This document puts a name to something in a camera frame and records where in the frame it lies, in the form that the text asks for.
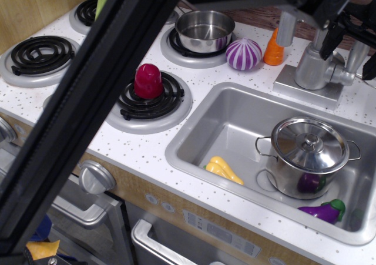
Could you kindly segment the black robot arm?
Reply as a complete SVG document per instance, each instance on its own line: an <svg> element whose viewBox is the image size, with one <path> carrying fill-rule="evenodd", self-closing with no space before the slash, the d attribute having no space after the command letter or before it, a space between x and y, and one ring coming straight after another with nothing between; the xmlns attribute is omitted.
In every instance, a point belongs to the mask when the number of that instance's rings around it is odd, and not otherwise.
<svg viewBox="0 0 376 265"><path fill-rule="evenodd" d="M23 250L74 165L180 0L108 0L1 183L1 260ZM327 57L344 35L375 46L375 6L350 0L187 0L203 9L276 6L327 30Z"/></svg>

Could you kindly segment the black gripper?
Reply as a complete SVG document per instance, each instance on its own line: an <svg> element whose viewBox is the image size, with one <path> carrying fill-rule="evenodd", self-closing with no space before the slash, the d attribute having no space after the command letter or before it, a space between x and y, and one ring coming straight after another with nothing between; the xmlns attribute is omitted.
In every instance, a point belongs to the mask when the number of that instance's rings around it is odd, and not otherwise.
<svg viewBox="0 0 376 265"><path fill-rule="evenodd" d="M314 14L323 23L328 23L327 34L320 49L320 57L327 60L344 36L360 42L375 41L375 0L368 4L355 4L350 0L311 0ZM362 80L376 76L376 53L364 64Z"/></svg>

